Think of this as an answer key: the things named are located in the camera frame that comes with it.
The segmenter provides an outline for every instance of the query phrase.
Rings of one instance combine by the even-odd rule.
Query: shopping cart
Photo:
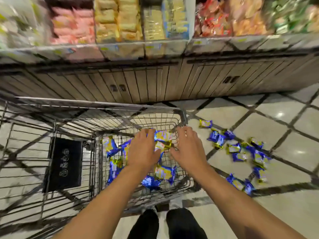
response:
[[[30,238],[47,237],[100,193],[107,186],[110,170],[102,145],[106,136],[112,135],[120,145],[140,129],[154,128],[172,130],[176,143],[175,128],[187,124],[182,109],[168,106],[15,97],[5,102],[2,111],[0,236],[39,229]],[[50,181],[57,169],[59,176],[65,175],[64,164],[56,166],[52,160],[59,141],[70,142],[80,153],[81,162],[72,165],[78,179],[71,185],[54,186]],[[173,184],[162,182],[159,190],[152,191],[138,186],[125,213],[135,213],[193,191],[193,180],[170,159],[167,150],[162,165],[177,166]]]

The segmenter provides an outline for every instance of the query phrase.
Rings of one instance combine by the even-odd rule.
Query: tiled floor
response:
[[[231,128],[238,139],[253,136],[264,141],[265,149],[274,159],[267,171],[268,183],[258,184],[252,179],[257,189],[255,200],[306,238],[315,239],[319,235],[316,225],[319,221],[318,89],[319,84],[315,84],[290,94],[177,101],[165,105],[187,111],[188,125],[202,140],[209,164],[222,171],[222,175],[234,173],[245,179],[252,167],[250,163],[234,163],[225,150],[216,151],[206,140],[210,131],[198,128],[198,119],[212,119],[217,129]],[[184,195],[183,200],[208,238],[236,238],[205,191]],[[160,239],[168,238],[165,215],[166,212],[159,215]],[[114,238],[125,238],[137,218],[122,218]]]

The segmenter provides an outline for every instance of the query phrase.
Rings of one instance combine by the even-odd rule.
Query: black pants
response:
[[[185,208],[170,210],[166,216],[170,239],[207,239],[193,214]],[[159,219],[153,210],[146,210],[133,226],[128,239],[156,239]]]

